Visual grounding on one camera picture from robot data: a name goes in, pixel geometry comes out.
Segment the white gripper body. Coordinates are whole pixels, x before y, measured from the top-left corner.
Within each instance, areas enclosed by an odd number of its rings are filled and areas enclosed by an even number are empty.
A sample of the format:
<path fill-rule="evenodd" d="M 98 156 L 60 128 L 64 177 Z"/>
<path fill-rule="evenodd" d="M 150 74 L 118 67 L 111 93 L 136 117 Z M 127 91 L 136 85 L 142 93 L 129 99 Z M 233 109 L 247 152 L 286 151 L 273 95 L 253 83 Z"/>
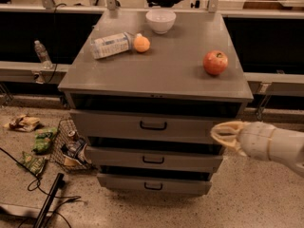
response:
<path fill-rule="evenodd" d="M 237 139 L 248 157 L 267 162 L 270 159 L 269 146 L 275 130 L 276 128 L 268 123 L 249 123 L 239 132 Z"/>

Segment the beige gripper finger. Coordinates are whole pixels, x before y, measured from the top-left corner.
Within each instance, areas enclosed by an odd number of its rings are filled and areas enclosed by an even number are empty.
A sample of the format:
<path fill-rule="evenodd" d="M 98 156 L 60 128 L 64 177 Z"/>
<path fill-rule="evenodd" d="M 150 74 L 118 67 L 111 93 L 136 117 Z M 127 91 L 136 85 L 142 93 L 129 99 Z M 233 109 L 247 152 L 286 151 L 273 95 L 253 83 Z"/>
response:
<path fill-rule="evenodd" d="M 220 143 L 221 145 L 223 145 L 224 147 L 235 151 L 236 153 L 238 153 L 240 156 L 244 156 L 246 157 L 245 152 L 242 150 L 239 141 L 237 140 L 237 136 L 236 135 L 229 135 L 229 136 L 220 136 L 220 135 L 216 135 L 213 134 L 212 138 Z"/>
<path fill-rule="evenodd" d="M 248 122 L 242 121 L 231 121 L 225 123 L 216 124 L 211 129 L 211 136 L 225 136 L 225 135 L 237 135 L 245 126 L 247 126 Z"/>

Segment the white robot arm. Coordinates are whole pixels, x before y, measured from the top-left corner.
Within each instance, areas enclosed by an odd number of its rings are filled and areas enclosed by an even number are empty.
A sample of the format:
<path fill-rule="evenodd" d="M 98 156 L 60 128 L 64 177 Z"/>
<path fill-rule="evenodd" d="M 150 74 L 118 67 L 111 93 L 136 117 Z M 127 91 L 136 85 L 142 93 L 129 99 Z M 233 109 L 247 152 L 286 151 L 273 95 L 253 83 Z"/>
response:
<path fill-rule="evenodd" d="M 265 162 L 278 162 L 304 177 L 304 133 L 282 129 L 263 122 L 219 123 L 211 137 L 241 156 Z"/>

